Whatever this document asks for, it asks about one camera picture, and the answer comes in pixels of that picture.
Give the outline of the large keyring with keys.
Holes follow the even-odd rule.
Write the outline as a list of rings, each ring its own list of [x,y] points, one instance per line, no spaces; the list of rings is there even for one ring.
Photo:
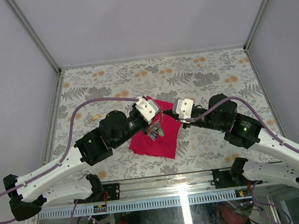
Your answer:
[[[156,141],[158,138],[164,137],[163,130],[163,119],[164,119],[164,111],[160,111],[153,119],[151,124],[148,126],[146,130],[146,135],[151,138],[153,141]]]

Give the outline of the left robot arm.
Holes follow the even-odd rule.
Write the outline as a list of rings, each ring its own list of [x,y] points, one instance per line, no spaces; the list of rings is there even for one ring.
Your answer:
[[[117,110],[109,112],[97,128],[77,140],[60,160],[24,176],[6,176],[3,182],[9,191],[14,218],[27,220],[46,206],[75,200],[81,204],[103,201],[106,191],[97,175],[87,174],[82,180],[68,184],[58,181],[111,157],[114,149],[146,131],[158,112],[159,107],[148,102],[134,104],[129,115]]]

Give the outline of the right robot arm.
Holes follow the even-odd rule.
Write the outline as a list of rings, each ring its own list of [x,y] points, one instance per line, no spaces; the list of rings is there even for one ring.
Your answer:
[[[238,113],[238,101],[249,106],[241,98],[223,94],[212,96],[207,109],[195,106],[192,100],[178,99],[173,109],[165,110],[164,114],[180,121],[184,128],[195,126],[220,131],[231,145],[258,151],[280,161],[280,164],[262,164],[238,157],[229,171],[234,184],[260,180],[299,189],[299,144],[273,132],[259,114],[249,117]]]

